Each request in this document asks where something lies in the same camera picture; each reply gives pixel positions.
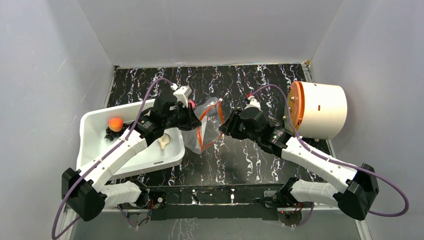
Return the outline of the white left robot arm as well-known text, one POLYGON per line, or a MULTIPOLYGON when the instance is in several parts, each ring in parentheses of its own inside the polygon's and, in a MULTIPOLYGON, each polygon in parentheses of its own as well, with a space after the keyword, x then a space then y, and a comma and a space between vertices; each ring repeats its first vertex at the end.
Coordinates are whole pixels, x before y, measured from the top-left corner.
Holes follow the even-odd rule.
POLYGON ((84 221, 121 204, 144 208, 150 192, 139 183, 110 180, 171 168, 185 154, 183 131, 196 130, 201 120, 192 106, 173 95, 89 112, 80 125, 77 168, 62 174, 63 201, 84 221), (109 144, 95 121, 122 117, 129 127, 109 144))

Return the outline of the orange peach toy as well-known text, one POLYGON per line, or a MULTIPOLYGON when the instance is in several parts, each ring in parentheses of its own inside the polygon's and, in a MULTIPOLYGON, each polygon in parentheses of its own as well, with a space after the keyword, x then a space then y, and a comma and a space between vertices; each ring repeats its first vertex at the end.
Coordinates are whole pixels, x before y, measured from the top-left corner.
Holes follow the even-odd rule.
POLYGON ((119 117, 110 118, 108 120, 108 128, 112 132, 120 132, 124 127, 124 121, 119 117))

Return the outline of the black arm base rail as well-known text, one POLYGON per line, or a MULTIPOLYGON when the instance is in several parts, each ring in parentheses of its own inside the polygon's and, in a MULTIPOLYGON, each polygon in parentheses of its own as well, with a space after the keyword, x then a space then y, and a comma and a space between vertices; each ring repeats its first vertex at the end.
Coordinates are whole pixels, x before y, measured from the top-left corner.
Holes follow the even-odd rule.
POLYGON ((312 200, 291 196, 291 178, 287 185, 236 184, 192 186, 146 186, 130 180, 107 184, 99 191, 82 180, 75 189, 62 183, 61 197, 85 222, 103 210, 122 207, 135 214, 137 209, 152 213, 151 220, 260 218, 276 221, 280 208, 292 211, 308 208, 312 200))

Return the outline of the clear orange zip bag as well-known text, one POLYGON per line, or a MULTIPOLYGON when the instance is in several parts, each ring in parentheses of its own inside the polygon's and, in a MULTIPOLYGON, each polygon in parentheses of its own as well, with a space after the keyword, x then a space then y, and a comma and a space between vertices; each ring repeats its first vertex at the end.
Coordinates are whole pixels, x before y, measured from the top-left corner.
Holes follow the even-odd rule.
POLYGON ((194 114, 200 120, 201 126, 181 132, 185 148, 200 155, 222 136, 219 130, 224 123, 222 102, 221 98, 211 97, 203 104, 195 106, 194 114))

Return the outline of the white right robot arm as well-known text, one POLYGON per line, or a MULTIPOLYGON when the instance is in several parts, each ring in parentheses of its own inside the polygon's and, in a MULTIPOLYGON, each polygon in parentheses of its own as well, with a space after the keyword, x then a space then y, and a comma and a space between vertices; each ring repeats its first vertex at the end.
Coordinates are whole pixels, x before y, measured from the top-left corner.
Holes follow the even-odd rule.
POLYGON ((283 126, 271 125, 255 107, 235 109, 219 130, 234 139, 249 139, 264 152, 302 166, 325 180, 289 180, 280 190, 286 206, 295 207, 299 202, 325 204, 359 221, 370 213, 379 193, 373 167, 367 164, 358 167, 332 158, 296 138, 283 126))

